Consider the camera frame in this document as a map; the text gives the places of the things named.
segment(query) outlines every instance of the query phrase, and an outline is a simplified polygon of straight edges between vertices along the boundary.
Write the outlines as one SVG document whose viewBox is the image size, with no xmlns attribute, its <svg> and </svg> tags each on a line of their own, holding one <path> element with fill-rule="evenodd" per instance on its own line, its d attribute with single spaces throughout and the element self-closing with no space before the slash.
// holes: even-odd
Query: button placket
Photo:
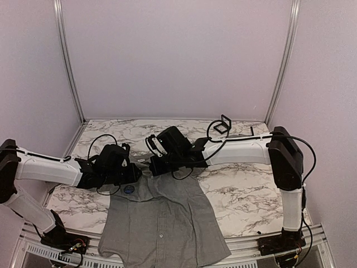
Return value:
<svg viewBox="0 0 357 268">
<path fill-rule="evenodd" d="M 157 255 L 155 268 L 165 268 L 166 257 L 166 203 L 160 202 L 160 212 L 158 216 L 158 239 L 157 239 Z"/>
</svg>

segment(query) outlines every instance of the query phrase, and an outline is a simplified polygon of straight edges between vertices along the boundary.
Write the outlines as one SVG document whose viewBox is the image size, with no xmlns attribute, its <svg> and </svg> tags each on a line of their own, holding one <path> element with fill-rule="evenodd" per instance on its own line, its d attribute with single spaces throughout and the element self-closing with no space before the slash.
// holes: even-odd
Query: white arm segment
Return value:
<svg viewBox="0 0 357 268">
<path fill-rule="evenodd" d="M 77 161 L 71 159 L 64 162 L 48 160 L 36 156 L 28 155 L 28 151 L 23 148 L 25 154 L 18 154 L 21 158 L 21 162 L 18 163 L 15 179 L 30 179 L 30 180 L 42 180 L 53 183 L 62 183 L 71 186 L 77 186 L 82 173 L 80 172 L 80 165 Z"/>
<path fill-rule="evenodd" d="M 17 194 L 13 194 L 3 204 L 20 214 L 27 221 L 33 223 L 42 232 L 47 233 L 52 230 L 56 224 L 51 211 L 37 202 L 16 181 L 14 184 Z"/>
<path fill-rule="evenodd" d="M 206 162 L 208 165 L 217 165 L 223 163 L 261 163 L 269 165 L 270 157 L 267 143 L 269 143 L 271 139 L 261 138 L 264 136 L 270 136 L 270 134 L 265 133 L 259 136 L 248 137 L 256 137 L 256 140 L 245 140 L 247 137 L 234 139 L 228 138 L 227 143 L 223 146 L 223 148 Z M 208 141 L 205 145 L 205 150 L 202 152 L 203 157 L 207 158 L 213 154 L 221 145 L 221 142 L 214 143 Z"/>
<path fill-rule="evenodd" d="M 285 231 L 296 232 L 301 227 L 302 189 L 284 191 L 280 189 L 283 199 L 283 228 Z"/>
<path fill-rule="evenodd" d="M 269 133 L 255 137 L 270 136 Z M 208 165 L 217 165 L 224 163 L 261 163 L 269 165 L 270 157 L 267 143 L 271 138 L 260 138 L 256 140 L 244 140 L 246 137 L 234 138 L 234 141 L 228 141 L 223 148 L 206 162 Z M 213 154 L 222 143 L 208 141 L 205 150 L 202 152 L 203 157 L 207 158 Z M 280 189 L 283 200 L 283 228 L 286 231 L 298 231 L 301 226 L 302 211 L 302 189 L 285 191 Z"/>
</svg>

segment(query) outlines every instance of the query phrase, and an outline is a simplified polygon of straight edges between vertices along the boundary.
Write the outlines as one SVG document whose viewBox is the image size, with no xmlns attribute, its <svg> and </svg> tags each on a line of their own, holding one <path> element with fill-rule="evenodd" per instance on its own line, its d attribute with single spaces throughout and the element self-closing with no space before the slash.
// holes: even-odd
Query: black metal bracket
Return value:
<svg viewBox="0 0 357 268">
<path fill-rule="evenodd" d="M 224 114 L 221 115 L 221 120 L 222 120 L 222 123 L 214 126 L 213 129 L 220 134 L 224 134 L 224 133 L 227 133 L 227 131 L 231 130 L 232 120 L 229 119 Z"/>
</svg>

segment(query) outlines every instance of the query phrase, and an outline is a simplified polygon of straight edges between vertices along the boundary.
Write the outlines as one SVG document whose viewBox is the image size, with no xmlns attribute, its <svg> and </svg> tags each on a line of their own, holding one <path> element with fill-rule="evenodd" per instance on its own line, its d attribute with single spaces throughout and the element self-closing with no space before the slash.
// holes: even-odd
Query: blue logo patch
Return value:
<svg viewBox="0 0 357 268">
<path fill-rule="evenodd" d="M 126 194 L 132 194 L 132 193 L 134 193 L 134 191 L 135 191 L 135 187 L 132 186 L 132 185 L 127 185 L 127 186 L 125 186 L 125 188 L 124 188 L 124 192 L 125 192 Z"/>
</svg>

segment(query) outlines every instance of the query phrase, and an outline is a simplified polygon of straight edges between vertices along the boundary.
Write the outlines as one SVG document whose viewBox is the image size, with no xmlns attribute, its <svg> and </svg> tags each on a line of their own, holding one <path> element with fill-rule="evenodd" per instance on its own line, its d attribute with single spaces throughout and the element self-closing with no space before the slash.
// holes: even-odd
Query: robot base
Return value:
<svg viewBox="0 0 357 268">
<path fill-rule="evenodd" d="M 64 250 L 65 253 L 71 253 L 68 249 L 76 245 L 77 243 L 81 243 L 82 246 L 77 248 L 80 253 L 85 254 L 88 248 L 88 243 L 89 243 L 89 238 L 87 236 L 82 236 L 80 234 L 74 234 L 74 233 L 66 233 L 66 240 L 70 241 L 68 244 L 64 245 L 58 245 L 55 243 L 51 243 L 49 240 L 42 238 L 41 239 L 41 244 L 49 246 L 49 247 L 54 247 L 58 248 L 59 250 Z"/>
<path fill-rule="evenodd" d="M 301 230 L 289 232 L 283 229 L 281 234 L 258 239 L 258 249 L 262 256 L 295 250 L 299 246 L 305 245 L 305 238 Z"/>
</svg>

